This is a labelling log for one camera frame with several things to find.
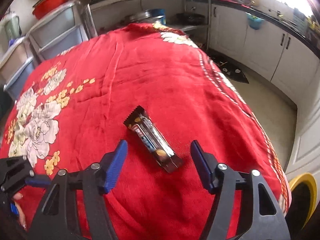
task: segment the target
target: chocolate bar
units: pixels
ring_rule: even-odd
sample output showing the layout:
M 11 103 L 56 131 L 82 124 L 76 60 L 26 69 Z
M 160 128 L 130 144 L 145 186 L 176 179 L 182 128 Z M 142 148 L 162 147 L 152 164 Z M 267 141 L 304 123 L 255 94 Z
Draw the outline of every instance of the chocolate bar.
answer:
M 124 121 L 124 125 L 139 136 L 158 164 L 168 173 L 183 164 L 183 160 L 171 149 L 142 106 L 136 107 Z

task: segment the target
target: red tablecloth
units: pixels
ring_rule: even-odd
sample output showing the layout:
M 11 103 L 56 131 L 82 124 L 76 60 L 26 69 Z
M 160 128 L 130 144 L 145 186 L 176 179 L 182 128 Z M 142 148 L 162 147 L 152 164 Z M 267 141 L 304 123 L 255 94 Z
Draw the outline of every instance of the red tablecloth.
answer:
M 284 212 L 288 209 L 290 193 L 267 135 L 212 60 L 180 31 L 131 24 L 83 42 L 43 62 L 23 92 L 6 123 L 1 158 L 27 155 L 37 173 L 53 178 L 62 168 L 83 170 L 120 139 L 128 141 L 119 181 L 106 196 L 120 240 L 199 238 L 213 197 L 190 156 L 194 139 L 234 170 L 259 170 Z M 158 166 L 123 125 L 137 105 L 184 159 L 174 173 Z M 25 187 L 22 193 L 30 226 L 43 190 Z M 87 236 L 80 194 L 78 206 Z

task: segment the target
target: doormat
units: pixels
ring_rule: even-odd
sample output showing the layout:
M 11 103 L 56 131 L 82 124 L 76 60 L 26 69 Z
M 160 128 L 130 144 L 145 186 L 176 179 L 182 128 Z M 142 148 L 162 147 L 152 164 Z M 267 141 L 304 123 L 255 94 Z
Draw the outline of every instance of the doormat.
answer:
M 212 57 L 212 60 L 228 78 L 237 82 L 249 84 L 242 70 L 228 62 L 223 56 L 214 56 Z

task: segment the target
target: silver screw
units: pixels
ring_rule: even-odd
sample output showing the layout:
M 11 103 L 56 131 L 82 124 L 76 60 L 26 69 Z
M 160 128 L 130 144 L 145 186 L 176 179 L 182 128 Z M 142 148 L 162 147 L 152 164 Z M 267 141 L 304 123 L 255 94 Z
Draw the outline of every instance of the silver screw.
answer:
M 228 166 L 227 165 L 225 165 L 224 163 L 220 163 L 220 164 L 218 164 L 218 168 L 220 169 L 220 170 L 226 170 L 227 168 L 228 168 Z
M 97 169 L 99 169 L 99 168 L 100 168 L 100 164 L 99 164 L 99 163 L 93 163 L 93 164 L 91 164 L 91 169 L 97 170 Z
M 256 177 L 260 176 L 260 172 L 257 170 L 252 170 L 251 172 L 253 176 L 256 176 Z
M 59 170 L 59 171 L 58 171 L 58 175 L 59 175 L 59 176 L 63 176 L 63 175 L 65 175 L 66 173 L 67 173 L 66 170 Z

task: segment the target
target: beige tile floor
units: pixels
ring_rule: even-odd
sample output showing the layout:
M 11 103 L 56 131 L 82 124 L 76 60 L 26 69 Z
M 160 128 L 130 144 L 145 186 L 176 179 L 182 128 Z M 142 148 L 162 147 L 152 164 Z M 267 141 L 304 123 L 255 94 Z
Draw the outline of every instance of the beige tile floor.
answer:
M 248 72 L 244 73 L 249 84 L 230 81 L 270 138 L 282 168 L 286 168 L 294 141 L 297 111 Z

